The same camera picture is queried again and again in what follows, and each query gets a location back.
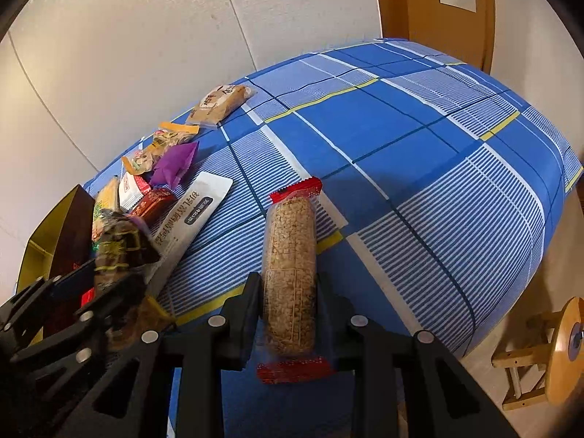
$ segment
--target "black label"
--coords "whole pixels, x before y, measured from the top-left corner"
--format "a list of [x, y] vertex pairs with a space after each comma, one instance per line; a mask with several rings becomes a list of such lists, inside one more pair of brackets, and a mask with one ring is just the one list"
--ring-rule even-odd
[[211, 205], [213, 202], [213, 198], [209, 196], [205, 196], [203, 199], [199, 201], [199, 203], [195, 206], [195, 208], [191, 211], [191, 213], [185, 217], [185, 223], [189, 225], [193, 225], [195, 220], [199, 218], [199, 216], [203, 213], [203, 211]]

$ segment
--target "silver screw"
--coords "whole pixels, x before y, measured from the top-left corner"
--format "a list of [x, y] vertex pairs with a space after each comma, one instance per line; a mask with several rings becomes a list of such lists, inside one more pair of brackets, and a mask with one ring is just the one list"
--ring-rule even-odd
[[434, 342], [434, 335], [430, 331], [420, 331], [418, 333], [418, 341], [422, 344], [431, 344]]
[[211, 318], [209, 318], [207, 322], [209, 323], [209, 326], [219, 327], [223, 326], [223, 324], [226, 323], [226, 319], [221, 315], [215, 315], [211, 316]]
[[77, 354], [75, 354], [75, 360], [80, 364], [82, 362], [87, 361], [91, 357], [91, 349], [86, 347], [85, 349], [81, 349]]
[[156, 331], [150, 330], [150, 331], [146, 331], [144, 334], [142, 334], [142, 342], [145, 342], [146, 344], [151, 344], [153, 342], [156, 342], [157, 339], [158, 339], [158, 333]]
[[86, 311], [85, 313], [83, 313], [79, 317], [79, 319], [80, 319], [81, 322], [85, 322], [85, 321], [90, 320], [92, 317], [93, 317], [93, 311], [89, 310], [89, 311]]
[[351, 318], [351, 324], [355, 327], [363, 327], [369, 324], [369, 320], [363, 315], [355, 315]]

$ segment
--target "purple snack package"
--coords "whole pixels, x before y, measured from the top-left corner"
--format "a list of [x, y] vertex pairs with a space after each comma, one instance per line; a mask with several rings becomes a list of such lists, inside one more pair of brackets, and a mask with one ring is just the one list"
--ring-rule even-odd
[[171, 146], [154, 166], [154, 174], [150, 178], [150, 185], [168, 184], [170, 189], [177, 187], [180, 179], [191, 166], [198, 149], [198, 141]]

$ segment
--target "white wall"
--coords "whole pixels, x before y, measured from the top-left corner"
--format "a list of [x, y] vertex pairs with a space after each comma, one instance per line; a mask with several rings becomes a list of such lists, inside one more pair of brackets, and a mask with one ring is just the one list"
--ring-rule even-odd
[[584, 160], [584, 59], [547, 0], [495, 0], [491, 75], [529, 101]]
[[46, 213], [158, 122], [218, 84], [380, 34], [377, 0], [30, 0], [0, 44], [12, 192], [0, 198], [0, 304]]

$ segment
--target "wooden chair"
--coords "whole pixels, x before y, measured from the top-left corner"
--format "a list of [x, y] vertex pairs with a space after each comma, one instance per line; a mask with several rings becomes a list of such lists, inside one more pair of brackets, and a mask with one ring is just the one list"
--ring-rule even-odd
[[[514, 410], [548, 401], [559, 405], [568, 398], [584, 371], [584, 299], [574, 297], [562, 311], [530, 318], [527, 326], [541, 331], [541, 344], [515, 351], [496, 353], [493, 367], [509, 369], [512, 387], [503, 401], [503, 410]], [[553, 329], [551, 342], [547, 331]], [[518, 367], [537, 365], [545, 370], [529, 392], [523, 392]]]

